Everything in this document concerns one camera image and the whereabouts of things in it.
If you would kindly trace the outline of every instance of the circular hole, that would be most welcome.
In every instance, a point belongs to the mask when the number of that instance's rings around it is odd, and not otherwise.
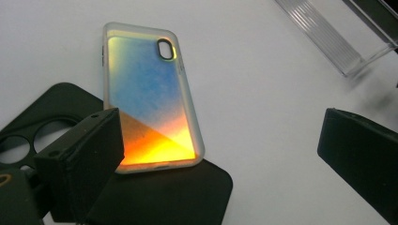
[[[0,162],[14,163],[21,161],[29,153],[30,145],[27,139],[12,136],[0,142]]]
[[[50,143],[53,143],[68,130],[73,128],[73,126],[74,124],[71,122],[61,120],[52,121],[51,123],[43,126],[38,133],[36,133],[35,141],[33,142],[36,152],[39,153]]]
[[[59,152],[58,151],[53,151],[53,152],[51,152],[50,154],[49,154],[49,157],[56,157],[56,156],[58,156],[59,155]]]
[[[0,174],[0,187],[5,185],[11,180],[10,174]]]

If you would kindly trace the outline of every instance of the camera cutout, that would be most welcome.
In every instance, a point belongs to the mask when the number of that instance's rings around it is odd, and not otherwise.
[[[174,58],[174,51],[172,43],[167,39],[158,40],[159,55],[162,59],[172,60]]]

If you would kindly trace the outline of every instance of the gradient phone case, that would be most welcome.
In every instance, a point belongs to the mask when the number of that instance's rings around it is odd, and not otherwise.
[[[166,43],[171,55],[163,57]],[[188,167],[205,147],[176,36],[110,22],[104,27],[104,108],[117,107],[125,147],[118,173]]]

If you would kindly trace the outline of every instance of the black holder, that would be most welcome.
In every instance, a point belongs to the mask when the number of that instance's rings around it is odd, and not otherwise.
[[[110,172],[122,158],[118,113],[99,111],[100,99],[59,83],[0,131],[0,142],[19,136],[30,143],[24,159],[0,163],[0,215],[8,215],[0,224],[41,224],[49,210],[55,222],[91,225],[222,223],[233,186],[227,172],[205,159],[169,171]],[[38,130],[59,120],[77,126],[37,154]]]

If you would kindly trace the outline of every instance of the white table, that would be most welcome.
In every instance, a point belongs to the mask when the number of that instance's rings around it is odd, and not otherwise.
[[[316,148],[330,107],[398,131],[398,56],[350,81],[272,0],[1,0],[0,128],[55,83],[102,98],[111,21],[178,36],[205,158],[234,179],[224,225],[387,224]]]

